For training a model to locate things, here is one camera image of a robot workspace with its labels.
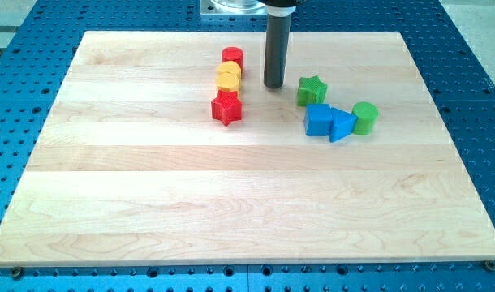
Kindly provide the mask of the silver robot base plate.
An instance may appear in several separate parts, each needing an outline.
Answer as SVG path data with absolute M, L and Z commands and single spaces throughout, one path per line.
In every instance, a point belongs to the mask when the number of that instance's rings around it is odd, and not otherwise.
M 265 15 L 265 4 L 257 0 L 198 0 L 200 15 L 208 17 L 219 16 L 249 16 Z

